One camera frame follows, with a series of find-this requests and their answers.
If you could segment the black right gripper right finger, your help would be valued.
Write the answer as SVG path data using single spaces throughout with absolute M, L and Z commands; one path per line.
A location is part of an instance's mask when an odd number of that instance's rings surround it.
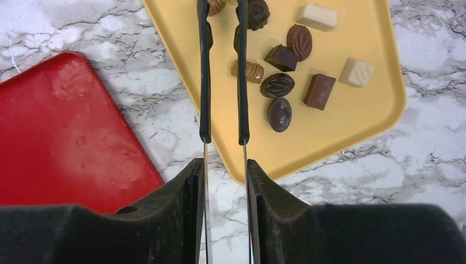
M 465 238 L 429 204 L 309 205 L 247 162 L 254 263 L 465 263 Z

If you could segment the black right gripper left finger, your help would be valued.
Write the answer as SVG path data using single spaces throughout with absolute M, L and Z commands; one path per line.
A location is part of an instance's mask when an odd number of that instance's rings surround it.
M 79 205 L 1 207 L 1 263 L 197 263 L 204 161 L 114 214 Z

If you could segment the milk chocolate rectangle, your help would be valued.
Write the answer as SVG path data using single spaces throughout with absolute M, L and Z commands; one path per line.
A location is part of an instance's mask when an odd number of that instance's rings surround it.
M 308 91 L 303 103 L 312 108 L 323 111 L 326 107 L 336 79 L 325 74 L 312 76 Z

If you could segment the caramel ridged chocolate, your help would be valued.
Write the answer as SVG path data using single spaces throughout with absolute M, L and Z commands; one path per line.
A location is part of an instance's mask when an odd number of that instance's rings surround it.
M 231 68 L 231 75 L 238 76 L 238 60 Z M 258 63 L 246 62 L 246 79 L 250 83 L 261 84 L 264 76 L 264 68 Z

